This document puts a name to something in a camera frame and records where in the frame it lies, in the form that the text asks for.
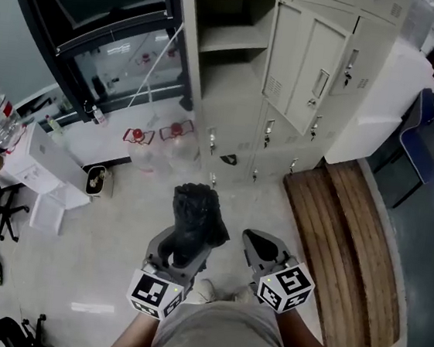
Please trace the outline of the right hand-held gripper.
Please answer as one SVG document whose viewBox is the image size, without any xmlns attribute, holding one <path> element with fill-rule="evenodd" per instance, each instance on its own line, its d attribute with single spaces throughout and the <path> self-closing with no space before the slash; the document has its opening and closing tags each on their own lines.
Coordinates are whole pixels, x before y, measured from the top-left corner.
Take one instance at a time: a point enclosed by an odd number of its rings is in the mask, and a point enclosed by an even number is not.
<svg viewBox="0 0 434 347">
<path fill-rule="evenodd" d="M 310 272 L 306 264 L 299 263 L 294 256 L 284 260 L 288 251 L 282 240 L 261 230 L 249 229 L 243 231 L 242 240 L 253 270 L 251 289 L 259 303 L 283 313 L 309 299 L 314 288 Z"/>
</svg>

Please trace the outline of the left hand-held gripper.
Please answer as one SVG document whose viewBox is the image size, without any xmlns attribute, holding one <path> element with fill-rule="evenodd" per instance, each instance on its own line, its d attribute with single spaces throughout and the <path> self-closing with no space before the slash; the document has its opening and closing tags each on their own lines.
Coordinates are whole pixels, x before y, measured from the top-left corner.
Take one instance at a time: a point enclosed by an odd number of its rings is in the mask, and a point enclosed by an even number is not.
<svg viewBox="0 0 434 347">
<path fill-rule="evenodd" d="M 141 269 L 134 272 L 126 298 L 142 314 L 164 320 L 186 300 L 195 276 L 207 268 L 210 247 L 205 246 L 187 267 L 169 260 L 173 252 L 173 233 L 168 227 L 152 238 Z"/>
</svg>

